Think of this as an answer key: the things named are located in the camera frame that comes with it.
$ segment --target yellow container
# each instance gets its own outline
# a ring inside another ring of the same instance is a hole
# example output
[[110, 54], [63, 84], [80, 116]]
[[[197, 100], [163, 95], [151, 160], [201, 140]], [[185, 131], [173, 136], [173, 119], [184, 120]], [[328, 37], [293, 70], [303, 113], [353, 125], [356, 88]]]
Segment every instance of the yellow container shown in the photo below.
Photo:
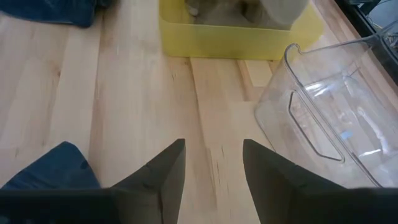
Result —
[[289, 44], [306, 48], [323, 33], [310, 4], [291, 30], [192, 24], [184, 0], [159, 0], [159, 14], [163, 50], [176, 57], [278, 60]]

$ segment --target blue fabric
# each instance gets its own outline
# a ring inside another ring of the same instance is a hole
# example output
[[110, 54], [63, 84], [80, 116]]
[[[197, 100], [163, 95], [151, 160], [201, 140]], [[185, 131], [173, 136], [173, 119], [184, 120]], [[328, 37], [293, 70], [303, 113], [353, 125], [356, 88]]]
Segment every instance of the blue fabric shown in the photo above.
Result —
[[16, 174], [3, 190], [99, 189], [100, 183], [79, 149], [63, 142]]
[[96, 6], [108, 7], [112, 0], [0, 0], [0, 11], [39, 22], [89, 27]]

